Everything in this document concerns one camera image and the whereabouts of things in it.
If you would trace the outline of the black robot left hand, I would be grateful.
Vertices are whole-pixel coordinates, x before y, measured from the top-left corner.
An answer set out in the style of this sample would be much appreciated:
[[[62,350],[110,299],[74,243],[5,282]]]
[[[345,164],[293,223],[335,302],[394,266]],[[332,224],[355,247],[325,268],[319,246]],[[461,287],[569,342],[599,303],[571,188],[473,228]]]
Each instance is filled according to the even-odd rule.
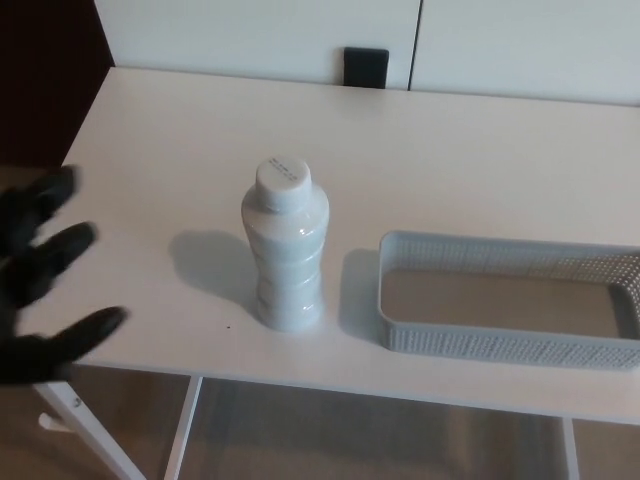
[[[78,168],[61,166],[1,193],[1,384],[37,385],[69,379],[70,367],[105,342],[127,320],[123,306],[97,310],[53,336],[20,335],[20,312],[42,299],[56,279],[97,240],[91,222],[35,239],[76,193]]]

